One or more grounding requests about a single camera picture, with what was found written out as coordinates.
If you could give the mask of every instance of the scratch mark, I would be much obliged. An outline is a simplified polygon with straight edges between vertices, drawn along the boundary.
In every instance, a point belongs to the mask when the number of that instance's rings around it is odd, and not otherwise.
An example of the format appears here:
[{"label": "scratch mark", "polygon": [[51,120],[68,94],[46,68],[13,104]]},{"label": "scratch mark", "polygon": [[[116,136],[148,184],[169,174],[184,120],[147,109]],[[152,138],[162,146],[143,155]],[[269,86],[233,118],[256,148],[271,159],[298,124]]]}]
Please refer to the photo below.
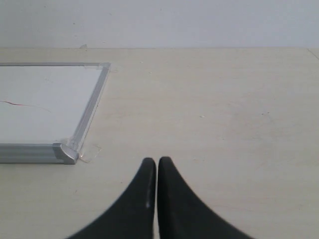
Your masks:
[{"label": "scratch mark", "polygon": [[0,101],[2,103],[7,103],[7,104],[10,104],[12,106],[26,106],[26,107],[34,107],[34,108],[39,108],[39,109],[42,109],[42,110],[45,110],[45,111],[48,111],[50,113],[52,113],[50,110],[46,109],[46,108],[42,108],[40,106],[31,106],[31,105],[22,105],[22,104],[16,104],[16,103],[12,103],[10,101]]}]

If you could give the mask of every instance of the wooden desk surface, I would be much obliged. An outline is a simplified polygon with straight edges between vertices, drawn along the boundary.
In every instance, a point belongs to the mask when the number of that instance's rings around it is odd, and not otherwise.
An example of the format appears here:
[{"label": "wooden desk surface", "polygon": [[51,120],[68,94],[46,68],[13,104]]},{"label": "wooden desk surface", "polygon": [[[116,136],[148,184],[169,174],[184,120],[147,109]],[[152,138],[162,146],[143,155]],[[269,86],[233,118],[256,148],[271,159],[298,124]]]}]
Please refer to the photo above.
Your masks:
[{"label": "wooden desk surface", "polygon": [[82,161],[0,165],[0,238],[65,238],[116,200],[144,157],[169,155],[208,206],[251,236],[317,239],[318,57],[303,48],[0,49],[1,62],[113,64]]}]

